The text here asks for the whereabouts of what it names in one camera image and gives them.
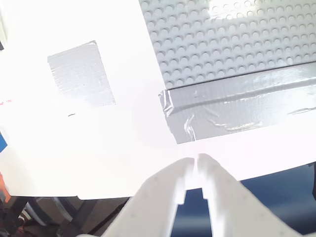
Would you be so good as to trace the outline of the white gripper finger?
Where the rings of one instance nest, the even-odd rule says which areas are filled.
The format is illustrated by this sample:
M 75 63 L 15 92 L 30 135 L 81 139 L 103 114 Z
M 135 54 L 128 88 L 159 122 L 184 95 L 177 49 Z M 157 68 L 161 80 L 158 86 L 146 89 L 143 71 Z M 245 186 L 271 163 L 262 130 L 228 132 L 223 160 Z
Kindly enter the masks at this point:
M 169 237 L 194 164 L 194 158 L 182 158 L 148 178 L 102 235 Z
M 214 237 L 298 237 L 215 159 L 200 154 L 197 171 Z

